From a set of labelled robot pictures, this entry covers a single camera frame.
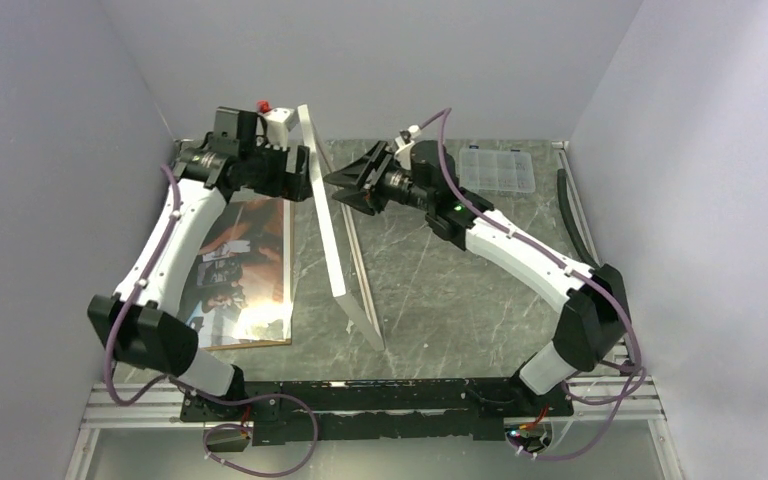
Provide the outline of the white wooden picture frame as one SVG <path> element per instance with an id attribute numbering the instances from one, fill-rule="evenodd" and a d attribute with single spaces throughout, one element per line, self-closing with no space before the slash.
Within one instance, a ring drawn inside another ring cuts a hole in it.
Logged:
<path id="1" fill-rule="evenodd" d="M 310 107 L 297 109 L 303 145 L 309 150 L 309 178 L 331 295 L 347 322 L 375 351 L 385 339 L 372 296 L 352 210 L 331 197 L 325 176 L 336 170 L 333 155 L 320 137 Z"/>

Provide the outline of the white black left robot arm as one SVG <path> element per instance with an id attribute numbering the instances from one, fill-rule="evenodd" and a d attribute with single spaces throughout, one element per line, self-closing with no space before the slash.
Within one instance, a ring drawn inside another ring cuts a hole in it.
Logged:
<path id="1" fill-rule="evenodd" d="M 103 381 L 115 404 L 132 405 L 148 390 L 129 399 L 118 394 L 113 366 L 126 364 L 207 396 L 220 419 L 244 411 L 242 370 L 199 347 L 197 332 L 177 314 L 193 260 L 236 192 L 294 202 L 311 197 L 309 150 L 289 148 L 298 122 L 294 108 L 219 107 L 204 138 L 182 142 L 174 160 L 162 165 L 167 197 L 147 243 L 114 292 L 94 296 L 87 308 L 105 349 Z"/>

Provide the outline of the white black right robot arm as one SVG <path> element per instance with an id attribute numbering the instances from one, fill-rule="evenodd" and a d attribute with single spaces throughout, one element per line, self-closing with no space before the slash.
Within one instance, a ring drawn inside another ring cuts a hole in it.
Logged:
<path id="1" fill-rule="evenodd" d="M 436 141 L 420 141 L 401 165 L 384 141 L 328 173 L 334 200 L 369 216 L 390 203 L 424 213 L 440 239 L 481 257 L 525 284 L 559 315 L 552 339 L 512 376 L 510 401 L 524 415 L 546 405 L 549 392 L 594 370 L 628 333 L 621 274 L 566 257 L 523 232 L 483 197 L 460 185 L 455 161 Z"/>

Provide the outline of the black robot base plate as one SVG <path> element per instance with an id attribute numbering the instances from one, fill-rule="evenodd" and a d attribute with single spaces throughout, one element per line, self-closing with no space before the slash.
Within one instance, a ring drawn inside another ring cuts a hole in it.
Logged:
<path id="1" fill-rule="evenodd" d="M 569 417 L 560 387 L 534 396 L 504 377 L 353 381 L 252 381 L 252 405 L 224 406 L 184 397 L 185 423 L 252 423 L 257 446 L 306 441 L 466 436 L 497 441 L 538 417 Z"/>

